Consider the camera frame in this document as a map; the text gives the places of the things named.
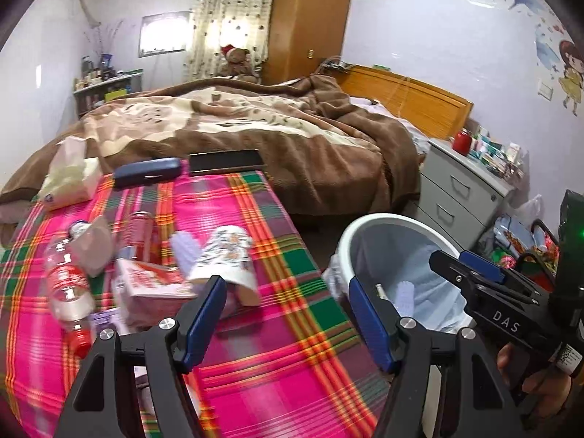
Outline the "right hand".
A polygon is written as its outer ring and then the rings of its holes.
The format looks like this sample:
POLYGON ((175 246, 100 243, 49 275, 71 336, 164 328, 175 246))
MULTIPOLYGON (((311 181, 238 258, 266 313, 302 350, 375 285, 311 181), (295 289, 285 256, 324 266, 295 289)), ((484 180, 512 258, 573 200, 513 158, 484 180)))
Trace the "right hand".
MULTIPOLYGON (((506 385, 510 385, 509 372, 516 351, 517 348, 508 343, 497 355, 497 367, 506 385)), ((538 371, 526 378, 522 391, 537 398, 534 415, 547 419, 562 409, 569 397, 571 387, 572 378, 552 366, 548 371, 538 371)))

